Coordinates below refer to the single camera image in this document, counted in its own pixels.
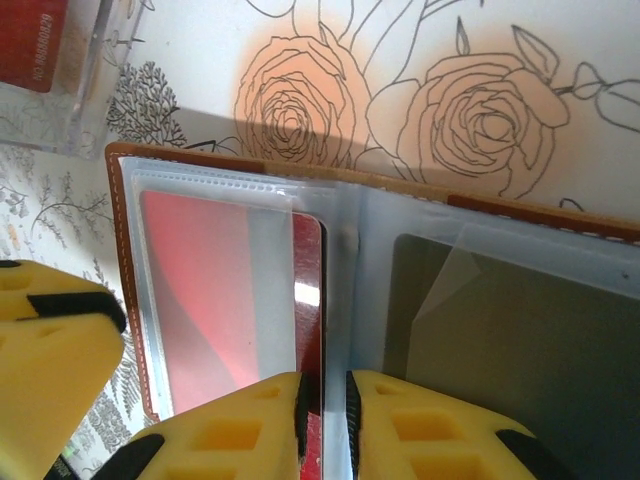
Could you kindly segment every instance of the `floral pattern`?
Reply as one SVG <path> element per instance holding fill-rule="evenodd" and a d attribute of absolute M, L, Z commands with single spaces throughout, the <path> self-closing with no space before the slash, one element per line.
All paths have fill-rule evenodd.
<path fill-rule="evenodd" d="M 187 140 L 171 116 L 176 97 L 154 62 L 140 68 L 126 64 L 111 101 L 107 125 L 127 142 L 182 147 Z"/>
<path fill-rule="evenodd" d="M 485 188 L 495 185 L 493 193 L 506 197 L 533 188 L 553 154 L 554 130 L 569 122 L 566 104 L 508 54 L 446 58 L 427 72 L 424 85 L 396 83 L 377 100 L 383 104 L 399 92 L 410 97 L 406 122 L 397 139 L 380 143 L 407 175 L 426 182 L 444 167 Z M 376 126 L 378 108 L 369 111 Z M 439 180 L 434 183 L 447 183 Z"/>
<path fill-rule="evenodd" d="M 246 155 L 350 168 L 364 150 L 367 84 L 323 25 L 320 38 L 273 37 L 251 62 L 235 105 Z"/>

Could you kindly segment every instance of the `square hole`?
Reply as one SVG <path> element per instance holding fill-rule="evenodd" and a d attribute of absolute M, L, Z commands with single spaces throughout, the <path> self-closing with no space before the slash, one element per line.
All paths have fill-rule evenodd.
<path fill-rule="evenodd" d="M 253 450 L 262 422 L 242 418 L 217 418 L 198 435 L 193 450 Z"/>
<path fill-rule="evenodd" d="M 391 421 L 401 442 L 462 438 L 453 418 L 438 410 L 397 410 L 391 413 Z"/>
<path fill-rule="evenodd" d="M 402 393 L 402 391 L 396 387 L 384 383 L 376 385 L 376 392 L 378 392 L 378 395 L 400 395 Z"/>
<path fill-rule="evenodd" d="M 0 278 L 0 290 L 24 290 L 31 283 L 27 275 L 7 275 Z"/>
<path fill-rule="evenodd" d="M 261 392 L 256 393 L 253 398 L 256 399 L 268 399 L 268 398 L 276 398 L 278 395 L 280 395 L 280 388 L 278 387 L 271 387 L 268 388 L 266 390 L 263 390 Z"/>
<path fill-rule="evenodd" d="M 414 457 L 411 467 L 418 480 L 495 480 L 476 455 Z"/>
<path fill-rule="evenodd" d="M 44 338 L 44 337 L 48 337 L 49 335 L 53 335 L 54 333 L 59 332 L 61 330 L 62 330 L 62 327 L 47 326 L 38 330 L 38 333 L 36 334 L 36 336 L 38 338 Z"/>
<path fill-rule="evenodd" d="M 180 468 L 169 469 L 167 480 L 234 480 L 233 468 Z"/>

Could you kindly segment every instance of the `card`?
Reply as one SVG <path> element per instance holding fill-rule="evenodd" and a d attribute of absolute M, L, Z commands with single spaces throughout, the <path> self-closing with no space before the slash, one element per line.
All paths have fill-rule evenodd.
<path fill-rule="evenodd" d="M 68 0 L 0 1 L 0 81 L 51 90 Z"/>
<path fill-rule="evenodd" d="M 608 478 L 635 461 L 620 444 L 640 441 L 638 312 L 640 299 L 456 248 L 413 321 L 407 380 L 522 422 L 578 478 Z"/>
<path fill-rule="evenodd" d="M 303 371 L 316 401 L 301 478 L 320 479 L 321 224 L 304 214 L 153 191 L 142 193 L 141 207 L 173 412 L 281 371 Z M 286 228 L 293 245 L 269 241 Z M 282 321 L 287 315 L 290 325 Z"/>

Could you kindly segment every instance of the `white stitching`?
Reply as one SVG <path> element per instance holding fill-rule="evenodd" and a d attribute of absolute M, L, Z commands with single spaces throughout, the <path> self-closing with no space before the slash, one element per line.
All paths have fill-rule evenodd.
<path fill-rule="evenodd" d="M 109 154 L 109 173 L 111 175 L 111 178 L 113 179 L 113 205 L 114 205 L 115 216 L 116 216 L 116 224 L 120 225 L 120 228 L 118 230 L 118 238 L 116 239 L 116 242 L 120 251 L 123 252 L 122 270 L 124 271 L 124 283 L 125 283 L 123 290 L 126 296 L 125 302 L 129 306 L 129 309 L 128 309 L 129 315 L 132 317 L 132 320 L 135 322 L 134 323 L 132 321 L 129 321 L 129 328 L 131 329 L 131 335 L 134 336 L 134 343 L 138 347 L 135 349 L 135 351 L 136 351 L 136 356 L 138 357 L 138 360 L 139 360 L 138 368 L 142 370 L 141 372 L 138 373 L 138 377 L 140 379 L 141 386 L 143 387 L 142 394 L 144 396 L 144 405 L 147 407 L 148 413 L 151 416 L 154 416 L 157 418 L 158 415 L 153 411 L 153 405 L 151 405 L 151 395 L 149 393 L 149 373 L 147 372 L 147 364 L 145 362 L 144 346 L 142 344 L 142 333 L 141 333 L 140 318 L 138 317 L 138 309 L 131 307 L 131 305 L 133 304 L 132 302 L 133 299 L 131 296 L 131 285 L 129 284 L 129 262 L 127 260 L 129 252 L 125 251 L 124 249 L 124 237 L 122 233 L 123 231 L 122 208 L 120 205 L 120 197 L 118 195 L 118 182 L 115 178 L 115 169 L 114 169 L 114 161 L 117 161 L 117 159 L 114 160 L 114 157 L 119 157 L 121 155 L 129 155 L 129 154 L 126 152 L 112 152 L 111 154 Z"/>

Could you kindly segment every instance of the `transparent plastic case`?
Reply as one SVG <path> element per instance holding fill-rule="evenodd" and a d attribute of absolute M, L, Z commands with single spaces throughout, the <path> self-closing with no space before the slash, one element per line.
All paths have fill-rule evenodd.
<path fill-rule="evenodd" d="M 92 156 L 142 3 L 2 2 L 0 142 Z"/>

